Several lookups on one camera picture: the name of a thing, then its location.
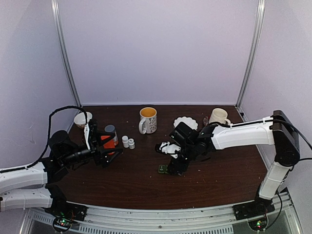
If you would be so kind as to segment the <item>green weekly pill organizer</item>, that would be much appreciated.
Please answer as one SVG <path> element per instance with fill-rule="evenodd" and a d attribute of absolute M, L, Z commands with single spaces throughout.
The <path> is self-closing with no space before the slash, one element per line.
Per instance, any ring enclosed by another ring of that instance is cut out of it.
<path fill-rule="evenodd" d="M 158 166 L 159 174 L 168 174 L 168 166 L 167 165 L 159 165 Z"/>

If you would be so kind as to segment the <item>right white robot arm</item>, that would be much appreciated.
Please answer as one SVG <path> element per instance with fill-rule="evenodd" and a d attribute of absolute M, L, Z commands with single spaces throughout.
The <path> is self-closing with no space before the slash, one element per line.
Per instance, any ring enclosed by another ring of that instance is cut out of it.
<path fill-rule="evenodd" d="M 224 125 L 213 123 L 196 131 L 184 122 L 170 133 L 172 142 L 161 143 L 157 150 L 172 157 L 168 173 L 183 174 L 191 160 L 199 155 L 231 147 L 273 145 L 275 158 L 261 182 L 257 199 L 250 204 L 254 215 L 262 214 L 269 206 L 289 170 L 300 160 L 299 136 L 281 110 L 260 120 Z"/>

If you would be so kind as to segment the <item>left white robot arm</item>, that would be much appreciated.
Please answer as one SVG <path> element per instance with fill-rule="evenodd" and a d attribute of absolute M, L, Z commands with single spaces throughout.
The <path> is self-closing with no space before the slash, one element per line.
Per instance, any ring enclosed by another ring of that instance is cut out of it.
<path fill-rule="evenodd" d="M 68 170 L 93 161 L 103 168 L 121 155 L 121 148 L 105 148 L 113 134 L 94 133 L 85 143 L 77 145 L 65 130 L 55 132 L 48 139 L 51 152 L 31 165 L 3 169 L 0 172 L 1 211 L 41 207 L 59 216 L 66 216 L 73 210 L 61 189 L 55 185 Z"/>

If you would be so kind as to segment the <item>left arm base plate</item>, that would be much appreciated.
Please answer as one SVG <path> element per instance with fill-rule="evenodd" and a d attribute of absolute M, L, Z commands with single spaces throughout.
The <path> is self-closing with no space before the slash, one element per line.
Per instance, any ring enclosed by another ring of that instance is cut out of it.
<path fill-rule="evenodd" d="M 73 221 L 84 221 L 87 213 L 87 207 L 73 203 L 66 203 L 64 207 L 44 208 L 44 211 L 58 218 Z"/>

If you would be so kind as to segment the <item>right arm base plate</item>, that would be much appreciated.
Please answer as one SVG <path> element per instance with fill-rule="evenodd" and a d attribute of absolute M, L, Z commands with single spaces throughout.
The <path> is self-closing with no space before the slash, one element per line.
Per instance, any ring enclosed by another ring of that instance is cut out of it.
<path fill-rule="evenodd" d="M 267 213 L 275 211 L 273 204 L 248 202 L 233 206 L 236 220 L 249 219 L 256 216 L 264 216 Z"/>

